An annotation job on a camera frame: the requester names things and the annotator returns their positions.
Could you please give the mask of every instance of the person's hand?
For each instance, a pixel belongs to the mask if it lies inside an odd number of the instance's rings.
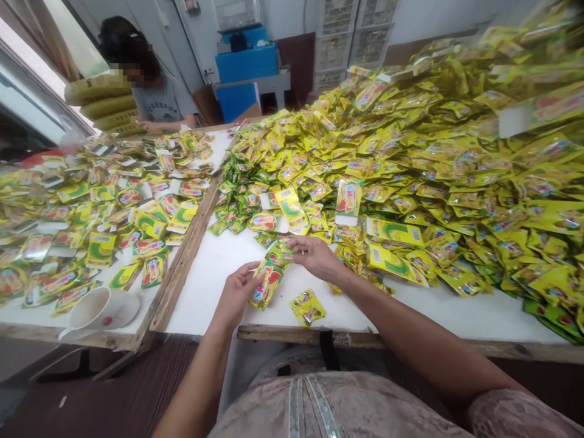
[[[159,123],[150,122],[149,120],[143,120],[138,122],[138,126],[141,127],[148,134],[153,134],[160,131]]]
[[[259,265],[260,262],[246,263],[227,277],[213,316],[217,324],[233,331],[241,323],[245,303],[262,283],[265,275],[265,272],[260,272],[254,277],[255,271],[252,269]]]
[[[304,266],[312,275],[326,282],[335,283],[344,269],[335,253],[317,237],[292,236],[286,246],[295,252],[286,257],[287,260]]]

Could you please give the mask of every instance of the gray t-shirt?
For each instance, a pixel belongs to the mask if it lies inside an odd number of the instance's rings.
[[[132,87],[140,120],[179,122],[188,114],[198,114],[195,101],[184,84],[163,73],[160,88]]]

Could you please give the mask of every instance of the white cup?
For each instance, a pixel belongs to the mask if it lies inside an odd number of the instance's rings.
[[[99,330],[114,330],[128,325],[140,310],[138,295],[108,287],[98,287],[83,296],[71,309],[68,327],[59,341],[84,338]]]

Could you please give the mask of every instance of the pile of packets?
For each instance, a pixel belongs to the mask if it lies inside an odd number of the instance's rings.
[[[181,244],[213,165],[212,137],[190,130],[155,140],[103,135],[76,155],[43,156],[43,164],[0,177],[0,305],[55,305],[67,313],[101,285],[159,285],[170,246]]]
[[[309,234],[388,293],[384,276],[463,297],[497,287],[584,343],[582,13],[559,2],[471,48],[351,67],[312,106],[241,129],[210,230],[277,241],[251,302],[265,309],[287,267],[279,236]]]

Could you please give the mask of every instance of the white storage rack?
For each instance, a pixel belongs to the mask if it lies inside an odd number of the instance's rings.
[[[397,0],[361,0],[355,27],[365,29],[390,24],[396,5]]]
[[[345,77],[359,0],[319,0],[313,89],[338,86]]]
[[[349,55],[349,66],[380,67],[388,51],[393,24],[356,29]]]
[[[318,0],[314,90],[332,89],[357,65],[381,66],[398,0]]]

